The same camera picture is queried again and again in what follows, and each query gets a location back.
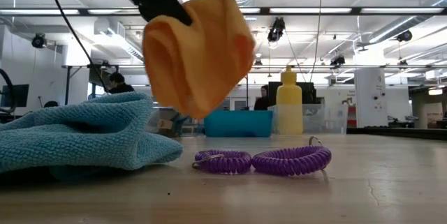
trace wooden table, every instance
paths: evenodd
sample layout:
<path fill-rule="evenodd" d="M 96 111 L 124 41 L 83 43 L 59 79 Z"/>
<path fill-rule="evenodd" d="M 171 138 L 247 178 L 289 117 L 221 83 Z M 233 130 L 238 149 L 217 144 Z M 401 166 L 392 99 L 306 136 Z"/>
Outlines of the wooden table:
<path fill-rule="evenodd" d="M 130 176 L 82 184 L 2 188 L 0 223 L 447 223 L 447 143 L 371 135 L 319 136 L 326 169 L 301 177 L 208 174 L 197 151 L 251 154 L 308 137 L 186 137 L 183 156 Z"/>

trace desk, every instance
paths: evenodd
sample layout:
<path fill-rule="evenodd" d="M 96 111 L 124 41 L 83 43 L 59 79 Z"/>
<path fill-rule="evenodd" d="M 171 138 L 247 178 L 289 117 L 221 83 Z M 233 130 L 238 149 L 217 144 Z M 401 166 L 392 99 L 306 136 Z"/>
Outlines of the desk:
<path fill-rule="evenodd" d="M 132 176 L 76 185 L 0 188 L 0 223 L 445 223 L 447 143 L 373 135 L 319 136 L 326 169 L 301 177 L 208 174 L 197 151 L 251 154 L 305 144 L 307 137 L 187 137 L 183 156 Z"/>

